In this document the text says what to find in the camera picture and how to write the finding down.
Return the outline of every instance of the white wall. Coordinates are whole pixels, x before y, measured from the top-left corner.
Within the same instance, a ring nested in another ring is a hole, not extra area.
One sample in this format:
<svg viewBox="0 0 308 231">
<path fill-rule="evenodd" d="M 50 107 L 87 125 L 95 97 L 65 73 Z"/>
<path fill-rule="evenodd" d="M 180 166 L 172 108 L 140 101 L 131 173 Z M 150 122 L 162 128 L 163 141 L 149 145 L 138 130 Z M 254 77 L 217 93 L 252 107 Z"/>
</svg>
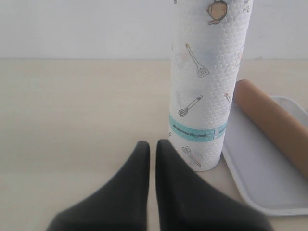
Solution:
<svg viewBox="0 0 308 231">
<path fill-rule="evenodd" d="M 173 0 L 0 0 L 0 58 L 169 59 Z M 255 0 L 245 59 L 308 59 L 308 1 Z"/>
</svg>

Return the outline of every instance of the paper towel roll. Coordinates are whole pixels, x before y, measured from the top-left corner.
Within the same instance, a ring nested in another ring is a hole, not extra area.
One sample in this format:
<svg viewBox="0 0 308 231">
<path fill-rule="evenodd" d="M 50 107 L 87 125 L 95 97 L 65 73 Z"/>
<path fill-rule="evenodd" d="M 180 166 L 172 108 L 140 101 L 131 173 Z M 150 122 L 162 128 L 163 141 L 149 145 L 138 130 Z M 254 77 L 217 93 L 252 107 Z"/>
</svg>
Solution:
<svg viewBox="0 0 308 231">
<path fill-rule="evenodd" d="M 253 0 L 175 0 L 169 139 L 195 171 L 220 159 Z"/>
</svg>

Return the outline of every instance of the white plastic tray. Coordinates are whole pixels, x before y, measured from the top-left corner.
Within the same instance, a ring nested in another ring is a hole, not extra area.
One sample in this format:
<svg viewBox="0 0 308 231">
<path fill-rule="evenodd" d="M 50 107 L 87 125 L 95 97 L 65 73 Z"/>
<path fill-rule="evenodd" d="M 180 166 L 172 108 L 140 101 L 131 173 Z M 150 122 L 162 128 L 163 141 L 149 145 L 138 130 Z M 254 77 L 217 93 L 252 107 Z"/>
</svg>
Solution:
<svg viewBox="0 0 308 231">
<path fill-rule="evenodd" d="M 308 114 L 294 101 L 272 97 L 308 128 Z M 222 149 L 243 199 L 270 216 L 308 215 L 305 179 L 235 105 Z"/>
</svg>

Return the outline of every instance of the embossed dot pattern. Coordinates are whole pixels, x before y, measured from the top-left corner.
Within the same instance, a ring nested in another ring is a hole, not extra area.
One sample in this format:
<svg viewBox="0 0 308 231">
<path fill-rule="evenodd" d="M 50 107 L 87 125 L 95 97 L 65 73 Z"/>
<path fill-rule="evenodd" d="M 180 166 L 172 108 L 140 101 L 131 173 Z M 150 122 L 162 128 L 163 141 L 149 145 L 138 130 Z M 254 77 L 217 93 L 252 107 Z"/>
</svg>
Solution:
<svg viewBox="0 0 308 231">
<path fill-rule="evenodd" d="M 195 171 L 209 170 L 220 159 L 224 134 L 218 135 L 219 127 L 228 121 L 251 14 L 245 9 L 252 5 L 253 0 L 178 0 L 173 5 L 170 115 L 186 127 L 215 129 L 216 135 L 193 142 L 169 128 L 171 143 Z M 185 116 L 180 109 L 186 109 Z M 183 153 L 185 146 L 191 156 Z"/>
</svg>

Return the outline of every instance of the blue label band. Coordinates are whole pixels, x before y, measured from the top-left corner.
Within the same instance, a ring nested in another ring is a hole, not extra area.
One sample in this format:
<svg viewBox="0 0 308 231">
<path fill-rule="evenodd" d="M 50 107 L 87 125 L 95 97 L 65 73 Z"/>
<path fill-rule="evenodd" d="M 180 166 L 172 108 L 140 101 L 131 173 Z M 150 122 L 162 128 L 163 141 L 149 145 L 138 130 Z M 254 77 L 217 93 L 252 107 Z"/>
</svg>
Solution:
<svg viewBox="0 0 308 231">
<path fill-rule="evenodd" d="M 210 142 L 215 138 L 221 137 L 227 127 L 227 123 L 213 129 L 193 129 L 178 123 L 171 115 L 169 115 L 169 123 L 172 130 L 180 137 L 187 141 L 193 142 Z"/>
</svg>

